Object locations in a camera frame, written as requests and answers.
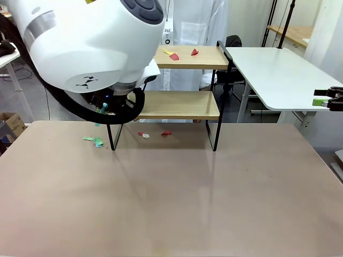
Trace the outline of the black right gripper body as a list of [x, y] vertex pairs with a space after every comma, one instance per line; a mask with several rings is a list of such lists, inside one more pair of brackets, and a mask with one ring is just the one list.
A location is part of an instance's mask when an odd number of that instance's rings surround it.
[[335, 97], [332, 99], [332, 111], [342, 111], [342, 87], [333, 87]]

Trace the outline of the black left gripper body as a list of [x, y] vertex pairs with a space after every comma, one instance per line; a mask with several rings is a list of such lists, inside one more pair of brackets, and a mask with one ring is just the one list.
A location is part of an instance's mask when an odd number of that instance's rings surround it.
[[92, 104], [98, 109], [106, 104], [105, 112], [118, 115], [133, 109], [135, 103], [126, 95], [114, 95], [112, 90], [102, 90], [93, 94]]

